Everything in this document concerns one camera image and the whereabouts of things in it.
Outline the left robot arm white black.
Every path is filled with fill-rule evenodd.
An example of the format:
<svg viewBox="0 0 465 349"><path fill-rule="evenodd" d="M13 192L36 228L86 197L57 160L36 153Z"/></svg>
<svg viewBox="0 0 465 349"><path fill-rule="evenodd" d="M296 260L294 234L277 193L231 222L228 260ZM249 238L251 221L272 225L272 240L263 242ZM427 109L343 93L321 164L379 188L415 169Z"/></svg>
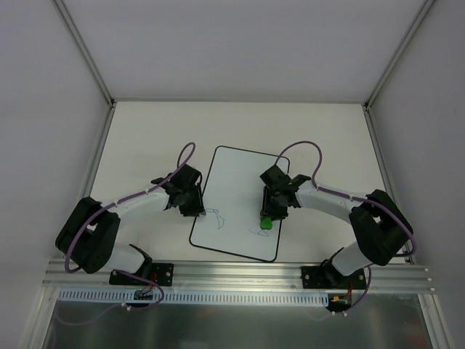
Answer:
<svg viewBox="0 0 465 349"><path fill-rule="evenodd" d="M91 197L81 199L55 240L56 248L88 274L102 269L143 284L152 275L153 258L133 244L116 242L123 227L159 212L177 208L184 217L205 215L200 171L185 164L166 178L157 178L152 188L104 205Z"/></svg>

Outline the right aluminium frame post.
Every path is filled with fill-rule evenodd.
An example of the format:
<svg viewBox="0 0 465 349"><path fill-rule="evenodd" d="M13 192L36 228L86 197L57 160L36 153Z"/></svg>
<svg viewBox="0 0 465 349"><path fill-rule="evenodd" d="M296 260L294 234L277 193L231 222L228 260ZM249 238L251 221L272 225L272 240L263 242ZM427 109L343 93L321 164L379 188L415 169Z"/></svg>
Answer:
<svg viewBox="0 0 465 349"><path fill-rule="evenodd" d="M435 0L425 0L422 1L419 10L413 17L411 23L409 24L408 28L404 32L400 42L396 46L392 56L390 57L386 67L381 73L380 78L376 82L374 88L372 89L371 93L369 94L367 100L364 102L363 107L367 111L369 111L374 103L377 101L379 95L384 89L384 86L389 81L391 75L395 72L396 67L400 63L403 55L405 54L407 48L410 46L410 43L415 38L417 32L423 25L424 21L426 20L427 16L429 15L432 7L436 4Z"/></svg>

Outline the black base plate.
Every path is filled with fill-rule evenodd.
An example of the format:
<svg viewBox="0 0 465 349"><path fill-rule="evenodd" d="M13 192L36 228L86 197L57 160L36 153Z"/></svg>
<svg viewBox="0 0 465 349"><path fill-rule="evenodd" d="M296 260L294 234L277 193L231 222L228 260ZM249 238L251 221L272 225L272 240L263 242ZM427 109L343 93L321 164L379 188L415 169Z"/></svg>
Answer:
<svg viewBox="0 0 465 349"><path fill-rule="evenodd" d="M365 273L358 269L354 273L343 276L333 268L319 266L301 266L302 287L304 289L346 289L355 290L366 288Z"/></svg>
<svg viewBox="0 0 465 349"><path fill-rule="evenodd" d="M110 273L109 284L116 286L147 286L146 280L153 281L159 286L171 286L174 275L172 263L149 262L131 276L127 272L113 270Z"/></svg>

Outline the aluminium frame post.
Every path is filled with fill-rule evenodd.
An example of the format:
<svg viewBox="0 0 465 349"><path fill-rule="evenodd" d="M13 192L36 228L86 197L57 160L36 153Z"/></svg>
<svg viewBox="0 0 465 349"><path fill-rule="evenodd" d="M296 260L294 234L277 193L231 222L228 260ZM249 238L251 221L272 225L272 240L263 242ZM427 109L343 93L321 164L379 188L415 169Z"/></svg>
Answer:
<svg viewBox="0 0 465 349"><path fill-rule="evenodd" d="M83 36L81 35L78 26L76 25L76 21L74 20L66 1L63 0L52 0L54 8L56 9L57 13L61 17L61 20L66 27L66 30L70 34L73 43L75 44L79 54L84 61L86 68L88 69L94 83L97 85L97 89L99 90L105 104L110 108L113 107L115 100L108 89L107 84L102 77L102 74L97 67L94 58L92 57L91 52L89 51L88 46L86 45Z"/></svg>
<svg viewBox="0 0 465 349"><path fill-rule="evenodd" d="M419 10L413 17L411 23L409 24L408 28L404 32L400 42L396 46L392 56L390 57L386 67L381 73L380 78L376 82L374 88L372 89L371 93L369 94L367 100L364 102L363 107L367 111L369 111L374 103L377 101L379 95L384 89L384 86L389 81L391 75L395 72L396 67L400 63L403 55L405 54L407 48L410 46L410 43L415 38L417 32L423 25L424 21L426 20L427 16L429 15L432 7L436 4L435 0L425 0L422 1Z"/></svg>

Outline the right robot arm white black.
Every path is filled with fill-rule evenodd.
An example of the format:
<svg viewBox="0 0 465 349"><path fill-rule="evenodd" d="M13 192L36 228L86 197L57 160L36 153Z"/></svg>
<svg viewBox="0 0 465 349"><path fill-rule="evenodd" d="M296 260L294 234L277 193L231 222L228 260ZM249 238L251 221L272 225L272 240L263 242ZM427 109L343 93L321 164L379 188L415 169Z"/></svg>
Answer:
<svg viewBox="0 0 465 349"><path fill-rule="evenodd" d="M303 277L307 288L343 289L355 273L372 265L385 266L413 238L410 223L382 190L355 196L324 188L313 178L289 177L277 165L260 176L264 183L260 228L269 230L287 218L288 208L314 209L351 225L355 242L341 248Z"/></svg>

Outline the white whiteboard black frame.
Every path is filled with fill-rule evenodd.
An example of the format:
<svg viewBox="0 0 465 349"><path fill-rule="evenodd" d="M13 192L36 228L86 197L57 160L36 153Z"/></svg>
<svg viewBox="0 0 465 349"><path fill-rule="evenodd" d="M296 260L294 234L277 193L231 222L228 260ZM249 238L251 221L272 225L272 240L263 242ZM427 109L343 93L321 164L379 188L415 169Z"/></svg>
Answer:
<svg viewBox="0 0 465 349"><path fill-rule="evenodd" d="M205 215L195 219L190 244L225 254L273 262L278 256L281 224L260 227L264 183L259 176L277 164L287 172L286 157L217 147L203 189Z"/></svg>

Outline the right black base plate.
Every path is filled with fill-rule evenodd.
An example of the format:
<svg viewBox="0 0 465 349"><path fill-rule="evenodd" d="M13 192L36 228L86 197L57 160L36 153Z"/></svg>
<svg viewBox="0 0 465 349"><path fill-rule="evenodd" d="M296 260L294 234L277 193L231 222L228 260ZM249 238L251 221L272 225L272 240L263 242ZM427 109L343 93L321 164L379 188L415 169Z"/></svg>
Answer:
<svg viewBox="0 0 465 349"><path fill-rule="evenodd" d="M319 266L301 266L302 287L304 289L346 289L355 290L366 288L365 273L358 269L354 273L343 276L333 268Z"/></svg>

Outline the left aluminium frame post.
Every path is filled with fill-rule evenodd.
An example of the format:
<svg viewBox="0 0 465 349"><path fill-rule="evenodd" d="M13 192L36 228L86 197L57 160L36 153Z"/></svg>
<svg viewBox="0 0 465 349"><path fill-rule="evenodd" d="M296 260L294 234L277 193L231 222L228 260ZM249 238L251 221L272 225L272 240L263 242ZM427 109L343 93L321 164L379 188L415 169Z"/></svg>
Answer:
<svg viewBox="0 0 465 349"><path fill-rule="evenodd" d="M83 36L81 35L78 26L76 25L76 21L74 20L66 1L63 0L52 0L54 8L56 9L57 13L61 17L61 20L66 27L66 30L70 34L73 43L75 44L79 54L84 61L86 68L88 69L94 83L97 85L97 89L99 90L105 104L110 108L113 107L115 100L108 89L107 84L102 77L102 74L97 67L94 58L92 57L91 52L89 51L88 46L86 45Z"/></svg>

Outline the aluminium front rail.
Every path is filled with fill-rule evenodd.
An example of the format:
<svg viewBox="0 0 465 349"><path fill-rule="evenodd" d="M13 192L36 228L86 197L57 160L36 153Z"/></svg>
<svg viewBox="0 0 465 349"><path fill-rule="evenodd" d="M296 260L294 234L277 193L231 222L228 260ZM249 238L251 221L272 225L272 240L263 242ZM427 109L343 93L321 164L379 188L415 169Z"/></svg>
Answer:
<svg viewBox="0 0 465 349"><path fill-rule="evenodd" d="M211 291L287 292L302 290L301 267L297 262L204 262L173 261L174 289ZM66 273L63 259L49 262L41 283L55 287L108 287L110 269L88 274ZM437 287L428 267L388 264L371 268L371 294L435 294Z"/></svg>

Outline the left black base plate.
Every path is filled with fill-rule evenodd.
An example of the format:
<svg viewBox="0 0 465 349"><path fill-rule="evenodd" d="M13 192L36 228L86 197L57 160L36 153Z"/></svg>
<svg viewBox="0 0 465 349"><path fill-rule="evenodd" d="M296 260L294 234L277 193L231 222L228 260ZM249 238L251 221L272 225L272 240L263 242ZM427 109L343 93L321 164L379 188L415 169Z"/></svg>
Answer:
<svg viewBox="0 0 465 349"><path fill-rule="evenodd" d="M131 276L127 272L113 270L110 273L109 284L116 286L147 286L146 280L153 281L159 286L171 286L174 275L172 263L149 262Z"/></svg>

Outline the green whiteboard eraser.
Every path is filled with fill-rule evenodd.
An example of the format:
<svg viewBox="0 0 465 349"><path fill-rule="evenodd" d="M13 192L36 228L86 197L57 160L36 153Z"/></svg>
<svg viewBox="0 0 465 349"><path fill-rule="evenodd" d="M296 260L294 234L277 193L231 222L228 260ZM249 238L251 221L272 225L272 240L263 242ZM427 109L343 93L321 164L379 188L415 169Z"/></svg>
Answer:
<svg viewBox="0 0 465 349"><path fill-rule="evenodd" d="M262 230L271 230L273 228L273 221L271 217L263 217L259 224Z"/></svg>

